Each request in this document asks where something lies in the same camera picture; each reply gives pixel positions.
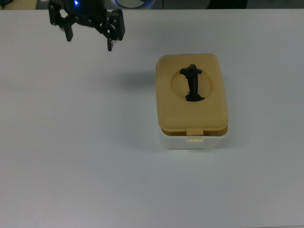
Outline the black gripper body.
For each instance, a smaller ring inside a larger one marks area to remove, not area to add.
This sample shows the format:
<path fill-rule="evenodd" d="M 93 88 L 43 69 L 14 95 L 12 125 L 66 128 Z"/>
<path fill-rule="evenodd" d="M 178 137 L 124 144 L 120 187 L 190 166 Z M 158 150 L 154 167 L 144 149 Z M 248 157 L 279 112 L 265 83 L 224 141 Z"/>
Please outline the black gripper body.
<path fill-rule="evenodd" d="M 92 28 L 107 26 L 107 11 L 103 0 L 64 0 L 67 13 L 62 18 L 61 28 L 68 28 L 74 23 Z"/>

